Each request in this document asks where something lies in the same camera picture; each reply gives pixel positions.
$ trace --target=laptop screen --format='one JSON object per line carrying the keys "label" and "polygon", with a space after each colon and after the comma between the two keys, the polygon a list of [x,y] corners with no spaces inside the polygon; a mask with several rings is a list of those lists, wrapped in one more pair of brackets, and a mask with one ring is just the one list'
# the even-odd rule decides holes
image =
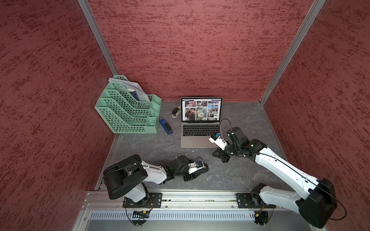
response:
{"label": "laptop screen", "polygon": [[182,122],[219,122],[222,97],[188,97],[181,98]]}

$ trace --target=black cable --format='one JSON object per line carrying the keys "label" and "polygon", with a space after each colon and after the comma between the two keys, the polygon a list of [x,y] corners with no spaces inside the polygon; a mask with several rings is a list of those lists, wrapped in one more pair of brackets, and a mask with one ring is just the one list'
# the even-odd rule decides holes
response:
{"label": "black cable", "polygon": [[267,223],[270,221],[271,217],[272,217],[272,214],[274,213],[274,208],[272,209],[272,212],[271,212],[271,216],[270,218],[268,219]]}
{"label": "black cable", "polygon": [[[224,120],[224,119],[222,119],[221,121],[220,121],[220,129],[219,129],[219,132],[220,132],[220,136],[221,136],[221,138],[223,139],[223,135],[221,134],[221,122]],[[229,119],[226,119],[227,121],[229,121],[229,124],[230,124],[230,128],[231,128],[231,132],[232,132],[232,126],[231,126],[231,122],[230,122],[230,120]]]}
{"label": "black cable", "polygon": [[146,165],[130,165],[130,166],[126,166],[126,167],[123,167],[123,168],[120,168],[120,169],[116,169],[114,171],[110,171],[109,173],[112,173],[112,172],[115,172],[115,171],[118,171],[118,170],[122,170],[122,169],[132,168],[132,167],[148,167],[148,168],[151,168],[151,166],[146,166]]}
{"label": "black cable", "polygon": [[[311,184],[315,185],[316,187],[318,187],[319,189],[323,190],[321,187],[319,187],[318,185],[316,185],[315,183],[313,183],[312,181],[310,181],[309,179],[307,179],[306,177],[304,177],[303,175],[301,175],[299,172],[297,172],[296,170],[294,170],[293,168],[291,168],[289,165],[287,165],[286,163],[282,162],[281,160],[277,159],[276,157],[273,157],[273,156],[270,156],[270,155],[267,155],[267,154],[264,154],[264,153],[254,153],[254,154],[261,154],[261,155],[265,155],[265,156],[269,156],[275,160],[278,160],[280,161],[280,163],[283,163],[285,166],[289,167],[290,169],[292,169],[294,172],[296,172],[298,175],[300,175],[302,178],[304,178],[305,180],[307,180],[308,182],[310,182]],[[344,207],[344,205],[337,199],[335,198],[333,195],[331,195],[330,193],[328,193],[327,191],[323,190],[324,192],[326,192],[326,194],[328,194],[329,196],[331,196],[334,200],[336,200],[344,209],[344,216],[342,216],[341,218],[338,218],[338,219],[334,219],[334,218],[329,218],[330,220],[335,220],[335,221],[339,221],[339,220],[343,220],[346,216],[347,216],[347,210],[346,208]]]}
{"label": "black cable", "polygon": [[[143,223],[142,223],[142,224],[138,224],[140,219],[142,219],[142,220],[143,220]],[[140,217],[140,218],[139,218],[139,219],[137,219],[135,222],[136,222],[136,225],[135,225],[135,226],[140,226],[140,227],[141,227],[141,226],[146,222],[146,220],[144,219],[144,217]]]}
{"label": "black cable", "polygon": [[126,211],[126,216],[127,216],[127,219],[131,222],[131,224],[133,225],[133,226],[136,226],[131,220],[130,220],[130,218],[128,217],[128,214],[127,214],[127,203],[128,203],[128,201],[127,201],[127,199],[125,199],[126,200],[126,204],[125,204],[125,211]]}

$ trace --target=aluminum frame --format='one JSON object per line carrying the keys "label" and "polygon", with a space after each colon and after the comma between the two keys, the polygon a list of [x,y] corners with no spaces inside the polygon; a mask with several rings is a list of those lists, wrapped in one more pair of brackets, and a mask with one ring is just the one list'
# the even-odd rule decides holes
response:
{"label": "aluminum frame", "polygon": [[87,0],[77,0],[80,4],[80,7],[82,9],[82,12],[85,15],[85,18],[92,30],[92,33],[95,36],[96,41],[98,42],[98,45],[101,49],[101,52],[103,53],[105,60],[108,63],[109,68],[111,69],[111,72],[113,75],[118,75],[118,69],[114,63],[113,57],[111,53],[109,52],[108,46],[105,43],[104,37],[101,34],[101,31],[99,29],[98,23],[95,20],[93,11],[91,10],[91,7]]}
{"label": "aluminum frame", "polygon": [[94,189],[94,190],[99,190],[99,189],[100,189],[100,185],[101,185],[101,183],[102,183],[102,181],[103,181],[103,172],[104,172],[104,170],[105,170],[107,167],[109,167],[109,165],[110,165],[110,161],[111,161],[112,155],[113,155],[113,153],[114,153],[114,151],[115,151],[115,149],[116,149],[116,146],[117,146],[117,144],[118,144],[118,140],[119,140],[119,139],[122,139],[122,136],[120,136],[119,134],[116,134],[116,135],[114,136],[114,139],[113,139],[113,143],[112,143],[111,149],[109,150],[109,153],[108,153],[107,159],[105,160],[104,166],[103,166],[103,168],[102,168],[102,170],[101,170],[100,176],[99,176],[99,178],[98,178],[98,181],[97,181],[97,183],[96,183],[96,185],[95,185],[95,189]]}
{"label": "aluminum frame", "polygon": [[299,45],[301,44],[303,38],[306,36],[308,30],[310,29],[313,21],[317,17],[318,13],[320,12],[322,6],[324,5],[326,0],[315,0],[312,3],[312,6],[310,7],[310,10],[308,10],[308,13],[303,20],[301,26],[299,27],[299,30],[294,37],[292,43],[290,44],[290,47],[288,48],[288,51],[286,52],[283,60],[281,61],[279,67],[277,68],[274,76],[272,77],[269,85],[267,86],[264,94],[261,97],[261,100],[259,101],[262,105],[264,105],[269,98],[272,90],[278,83],[281,75],[284,73],[286,67],[288,66],[290,60],[292,59],[293,55],[297,51]]}
{"label": "aluminum frame", "polygon": [[[158,190],[148,189],[151,193],[162,193],[161,208],[154,211],[254,211],[256,209],[238,208],[236,193],[249,193],[249,191],[214,191],[214,190]],[[89,191],[82,205],[73,231],[84,231],[93,211],[124,211],[122,207],[124,198],[110,200],[106,190]],[[132,214],[137,208],[127,208],[127,213]],[[278,207],[276,211],[287,211]],[[313,231],[327,231],[312,226]]]}

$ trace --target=red textured wall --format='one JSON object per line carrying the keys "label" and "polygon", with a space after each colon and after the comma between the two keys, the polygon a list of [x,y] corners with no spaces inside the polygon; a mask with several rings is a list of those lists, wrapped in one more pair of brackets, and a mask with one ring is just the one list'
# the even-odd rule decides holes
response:
{"label": "red textured wall", "polygon": [[335,184],[331,231],[370,230],[369,12],[327,0],[265,104],[289,161]]}
{"label": "red textured wall", "polygon": [[0,230],[72,228],[113,139],[109,76],[77,1],[0,3]]}
{"label": "red textured wall", "polygon": [[120,74],[163,99],[259,101],[313,0],[90,0]]}

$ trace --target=photo on screen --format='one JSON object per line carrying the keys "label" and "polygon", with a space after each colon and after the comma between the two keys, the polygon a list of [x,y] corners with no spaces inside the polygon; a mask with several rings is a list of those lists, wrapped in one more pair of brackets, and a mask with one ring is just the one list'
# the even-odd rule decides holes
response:
{"label": "photo on screen", "polygon": [[195,108],[185,108],[185,119],[184,120],[195,120]]}
{"label": "photo on screen", "polygon": [[208,101],[197,101],[196,106],[197,107],[207,107]]}
{"label": "photo on screen", "polygon": [[211,100],[211,101],[208,101],[208,103],[219,103],[220,100]]}
{"label": "photo on screen", "polygon": [[218,116],[218,105],[210,104],[207,109],[207,117],[214,118]]}
{"label": "photo on screen", "polygon": [[195,101],[185,101],[185,107],[195,107]]}
{"label": "photo on screen", "polygon": [[196,108],[196,120],[207,120],[207,108]]}

